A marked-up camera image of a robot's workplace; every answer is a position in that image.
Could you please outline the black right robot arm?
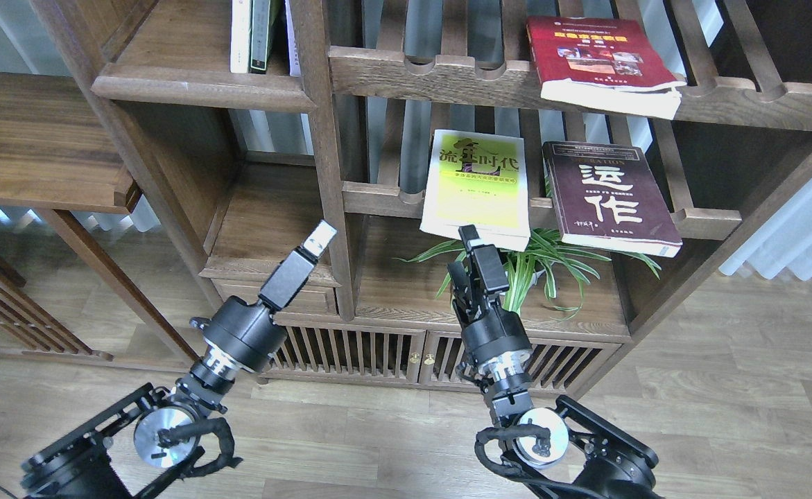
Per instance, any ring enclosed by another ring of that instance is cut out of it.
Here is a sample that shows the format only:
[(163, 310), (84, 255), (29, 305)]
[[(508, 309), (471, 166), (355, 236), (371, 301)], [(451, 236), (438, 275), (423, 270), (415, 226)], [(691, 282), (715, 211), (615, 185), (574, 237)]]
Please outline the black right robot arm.
[(448, 265), (464, 347), (456, 372), (479, 389), (492, 420), (476, 433), (476, 458), (539, 498), (656, 497), (649, 446), (567, 395), (554, 408), (533, 404), (532, 348), (519, 316), (501, 304), (508, 279), (498, 250), (473, 225), (459, 234), (467, 261)]

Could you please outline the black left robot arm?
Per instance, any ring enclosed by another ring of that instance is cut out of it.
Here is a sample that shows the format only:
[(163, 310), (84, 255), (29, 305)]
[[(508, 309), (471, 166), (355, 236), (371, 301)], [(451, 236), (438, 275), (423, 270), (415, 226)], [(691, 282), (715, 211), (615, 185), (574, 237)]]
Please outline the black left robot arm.
[[(286, 329), (275, 323), (304, 287), (336, 230), (321, 221), (270, 275), (256, 302), (229, 297), (212, 318), (194, 317), (206, 353), (174, 388), (146, 383), (73, 432), (22, 462), (28, 498), (155, 498), (177, 479), (237, 467), (235, 441), (222, 400), (241, 371), (259, 373), (281, 349)], [(112, 440), (134, 424), (137, 454), (162, 474), (131, 493), (108, 455)]]

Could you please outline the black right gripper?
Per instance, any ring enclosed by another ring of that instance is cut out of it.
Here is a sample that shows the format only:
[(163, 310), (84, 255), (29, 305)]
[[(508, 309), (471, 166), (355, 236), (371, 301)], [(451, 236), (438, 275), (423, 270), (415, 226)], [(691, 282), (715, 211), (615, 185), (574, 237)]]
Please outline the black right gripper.
[(468, 363), (480, 367), (495, 357), (516, 353), (517, 362), (524, 365), (532, 345), (520, 316), (501, 309), (500, 296), (510, 284), (499, 251), (481, 239), (475, 225), (463, 225), (458, 231), (467, 266), (452, 262), (447, 271), (457, 319), (475, 319), (460, 323)]

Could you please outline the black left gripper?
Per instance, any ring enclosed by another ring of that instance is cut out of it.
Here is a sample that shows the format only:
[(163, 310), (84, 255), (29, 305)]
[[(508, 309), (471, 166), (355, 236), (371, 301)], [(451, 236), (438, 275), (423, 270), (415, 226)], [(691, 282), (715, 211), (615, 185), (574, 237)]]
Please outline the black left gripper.
[(228, 297), (212, 318), (191, 319), (208, 344), (200, 360), (206, 369), (216, 375), (264, 370), (286, 339), (285, 328), (276, 325), (273, 316), (301, 291), (336, 234), (333, 225), (320, 221), (264, 282), (259, 301), (247, 304), (240, 297)]

